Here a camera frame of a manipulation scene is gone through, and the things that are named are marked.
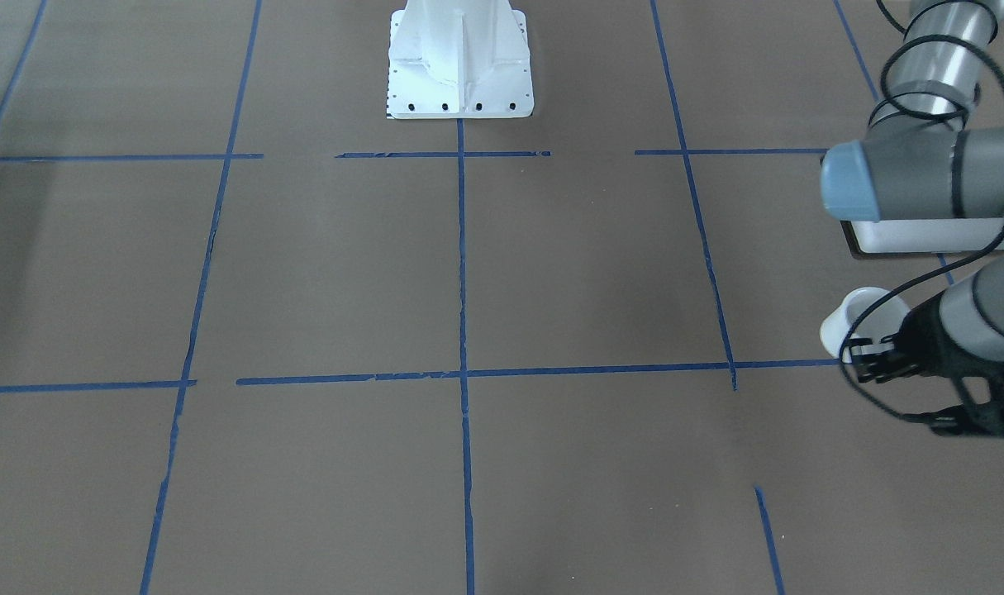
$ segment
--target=gray surface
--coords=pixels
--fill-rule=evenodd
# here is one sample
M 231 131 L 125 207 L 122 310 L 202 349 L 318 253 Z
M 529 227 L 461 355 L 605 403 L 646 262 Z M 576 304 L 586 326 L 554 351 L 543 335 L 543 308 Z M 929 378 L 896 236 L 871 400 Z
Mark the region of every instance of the gray surface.
M 235 146 L 261 162 L 0 165 L 0 593 L 454 595 L 467 533 L 483 595 L 773 593 L 755 486 L 790 593 L 1004 593 L 1004 443 L 792 361 L 825 357 L 847 291 L 934 259 L 850 259 L 815 155 L 635 157 L 679 146 L 648 0 L 516 3 L 538 109 L 465 147 L 551 157 L 469 158 L 464 185 L 452 157 L 333 159 L 459 147 L 453 121 L 384 117 L 401 4 L 264 0 Z M 832 3 L 660 4 L 694 150 L 863 134 Z M 899 39 L 872 4 L 842 7 L 876 72 Z M 225 151 L 253 5 L 49 1 L 0 155 Z M 0 98 L 35 9 L 0 3 Z M 648 364 L 712 369 L 495 369 Z M 397 372 L 446 379 L 362 380 Z M 168 382 L 101 384 L 146 381 Z

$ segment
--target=black cable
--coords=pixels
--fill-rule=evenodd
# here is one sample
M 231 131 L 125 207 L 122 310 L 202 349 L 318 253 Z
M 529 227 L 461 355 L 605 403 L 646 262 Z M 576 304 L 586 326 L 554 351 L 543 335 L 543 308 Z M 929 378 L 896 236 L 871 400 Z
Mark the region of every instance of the black cable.
M 888 10 L 888 7 L 885 7 L 884 0 L 875 0 L 875 7 L 880 8 L 881 12 L 883 12 L 884 14 L 884 18 L 888 19 L 888 22 L 891 23 L 891 26 L 895 27 L 895 29 L 898 29 L 899 33 L 906 35 L 906 27 L 902 26 L 901 23 L 896 21 L 895 16 L 891 14 L 891 11 Z
M 947 113 L 929 113 L 926 111 L 917 111 L 907 108 L 906 105 L 899 103 L 895 95 L 891 93 L 891 89 L 888 86 L 888 74 L 891 73 L 891 68 L 895 66 L 895 63 L 899 61 L 899 58 L 904 56 L 913 48 L 917 48 L 918 45 L 931 44 L 932 42 L 944 42 L 944 44 L 954 44 L 959 45 L 961 48 L 967 49 L 968 52 L 972 53 L 973 56 L 977 57 L 986 64 L 986 67 L 990 68 L 990 72 L 993 72 L 993 76 L 997 79 L 997 84 L 1001 87 L 1001 92 L 1004 95 L 1004 71 L 1001 69 L 1001 65 L 997 64 L 992 57 L 985 50 L 980 49 L 977 45 L 971 44 L 969 41 L 965 41 L 960 37 L 954 37 L 951 35 L 926 35 L 924 37 L 918 37 L 914 41 L 910 41 L 908 44 L 903 45 L 899 48 L 898 52 L 895 52 L 890 58 L 888 58 L 887 63 L 884 64 L 884 70 L 881 72 L 881 91 L 884 94 L 884 99 L 888 104 L 893 105 L 900 113 L 904 115 L 909 115 L 917 117 L 918 119 L 931 119 L 936 121 L 945 121 L 951 119 L 951 117 L 956 116 L 967 116 L 968 110 L 965 106 L 961 108 L 947 112 Z
M 1002 241 L 1004 241 L 1004 231 L 997 234 L 997 237 L 994 237 L 993 240 L 990 241 L 990 244 L 988 244 L 985 248 L 983 248 L 979 252 L 975 252 L 974 254 L 966 256 L 964 257 L 964 259 L 958 260 L 955 263 L 948 264 L 945 267 L 937 268 L 936 270 L 929 272 L 929 274 L 923 274 L 921 276 L 918 276 L 918 278 L 916 279 L 910 279 L 910 281 L 902 283 L 902 285 L 896 287 L 894 290 L 890 291 L 890 293 L 888 293 L 884 297 L 881 297 L 880 300 L 872 302 L 872 305 L 868 306 L 868 308 L 865 309 L 864 312 L 862 312 L 859 316 L 856 317 L 855 320 L 853 320 L 853 324 L 850 325 L 850 329 L 846 331 L 846 335 L 843 336 L 843 341 L 842 343 L 840 343 L 840 351 L 838 351 L 838 369 L 840 369 L 840 372 L 843 374 L 843 379 L 846 380 L 846 383 L 849 384 L 851 388 L 855 389 L 857 394 L 863 396 L 865 400 L 874 404 L 876 409 L 883 410 L 884 413 L 890 414 L 891 417 L 895 417 L 896 419 L 902 421 L 909 421 L 910 423 L 927 423 L 930 420 L 932 420 L 931 414 L 900 413 L 898 410 L 894 409 L 894 407 L 891 407 L 881 399 L 875 398 L 875 396 L 869 394 L 869 392 L 865 391 L 864 388 L 861 388 L 860 385 L 856 383 L 855 379 L 853 379 L 853 377 L 850 376 L 850 372 L 846 368 L 847 364 L 845 361 L 843 361 L 844 354 L 850 354 L 850 360 L 853 361 L 853 353 L 852 351 L 850 351 L 850 347 L 847 345 L 847 343 L 850 341 L 850 338 L 853 336 L 853 334 L 855 334 L 855 331 L 857 331 L 857 327 L 861 326 L 861 323 L 863 323 L 863 321 L 865 321 L 865 319 L 867 319 L 868 316 L 871 316 L 872 312 L 878 310 L 881 306 L 887 304 L 887 302 L 895 300 L 895 298 L 897 298 L 900 294 L 905 293 L 905 291 L 913 287 L 917 287 L 918 285 L 921 285 L 921 283 L 930 281 L 930 279 L 935 279 L 939 275 L 948 274 L 948 272 L 951 272 L 952 270 L 973 264 L 976 260 L 980 260 L 989 253 L 994 252 L 994 250 L 997 249 L 997 246 L 1001 245 Z

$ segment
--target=light blue cap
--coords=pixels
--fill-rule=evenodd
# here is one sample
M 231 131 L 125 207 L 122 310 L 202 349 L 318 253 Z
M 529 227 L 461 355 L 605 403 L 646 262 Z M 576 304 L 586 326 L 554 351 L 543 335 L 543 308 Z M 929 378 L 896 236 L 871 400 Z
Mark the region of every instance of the light blue cap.
M 841 222 L 880 222 L 881 206 L 859 140 L 835 145 L 825 155 L 821 199 L 825 211 Z

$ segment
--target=white base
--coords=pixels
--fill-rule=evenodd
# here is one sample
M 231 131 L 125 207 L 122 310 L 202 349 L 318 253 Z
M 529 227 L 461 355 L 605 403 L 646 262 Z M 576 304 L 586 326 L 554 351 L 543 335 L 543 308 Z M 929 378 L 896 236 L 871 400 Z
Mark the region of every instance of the white base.
M 521 11 L 512 14 L 527 44 L 527 16 Z M 392 15 L 393 41 L 404 15 L 406 11 L 396 11 Z M 534 109 L 530 60 L 495 63 L 479 82 L 469 83 L 465 93 L 459 83 L 442 82 L 433 77 L 423 63 L 391 60 L 388 76 L 388 116 L 391 118 L 527 117 Z
M 865 254 L 975 252 L 1001 231 L 1001 219 L 930 219 L 910 222 L 851 222 L 857 248 Z

